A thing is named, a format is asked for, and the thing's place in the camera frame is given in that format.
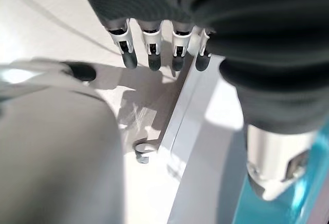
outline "white cylindrical part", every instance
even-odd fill
[[[199,50],[199,54],[201,56],[204,56],[208,39],[209,39],[209,36],[206,33],[206,29],[203,29],[202,32],[201,32],[200,50]]]
[[[151,54],[150,44],[156,45],[156,54],[160,54],[161,51],[161,29],[154,33],[148,33],[143,31],[143,39],[146,45],[148,54]]]
[[[120,46],[120,42],[126,42],[128,47],[128,52],[132,53],[134,51],[133,37],[130,30],[129,22],[127,21],[127,31],[121,35],[115,35],[109,32],[112,37],[113,42],[119,47],[120,52],[123,54],[123,50]]]
[[[190,43],[191,34],[188,35],[177,35],[173,31],[172,44],[173,44],[173,54],[177,56],[177,47],[183,47],[181,56],[184,57],[187,51],[187,48]]]

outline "robotic hand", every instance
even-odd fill
[[[153,70],[160,66],[160,21],[173,21],[175,70],[182,68],[193,24],[206,28],[196,68],[207,68],[210,53],[226,57],[220,71],[236,87],[242,106],[254,191],[272,200],[303,175],[314,134],[329,111],[329,0],[89,2],[110,33],[113,20],[139,20]],[[132,45],[127,31],[121,30]],[[136,60],[124,61],[136,67]]]

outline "black rubber tip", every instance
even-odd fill
[[[149,67],[152,71],[157,71],[161,66],[161,57],[160,55],[151,54],[149,55]]]
[[[208,56],[201,56],[200,54],[197,55],[196,61],[195,61],[195,68],[198,71],[204,71],[207,69],[209,65],[210,57]]]
[[[124,52],[122,54],[122,58],[126,68],[135,69],[137,67],[137,57],[135,50],[132,53]]]
[[[96,78],[96,70],[89,63],[69,61],[63,63],[71,68],[73,77],[80,81],[92,81]]]
[[[180,71],[184,66],[184,57],[177,56],[173,58],[172,68],[174,71]]]

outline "black fingertip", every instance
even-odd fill
[[[151,54],[149,55],[149,67],[152,71],[157,71],[161,67],[161,57],[160,55]]]
[[[135,50],[132,53],[124,52],[122,54],[122,59],[126,68],[135,69],[137,67],[137,57]]]
[[[207,69],[208,65],[210,62],[210,57],[208,56],[201,56],[200,54],[198,54],[196,61],[195,61],[195,68],[198,71],[204,71]]]
[[[96,70],[89,63],[85,62],[63,62],[68,65],[73,73],[73,77],[80,81],[92,81],[96,78]]]
[[[176,56],[173,58],[172,68],[174,71],[180,71],[184,66],[184,57]]]

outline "white surface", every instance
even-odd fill
[[[231,223],[246,175],[243,116],[233,86],[191,69],[159,149],[180,180],[169,224]]]
[[[193,97],[200,99],[200,92]],[[225,110],[218,109],[230,102]],[[233,86],[219,78],[197,136],[176,143],[194,144],[168,223],[231,223],[246,175],[241,107]]]

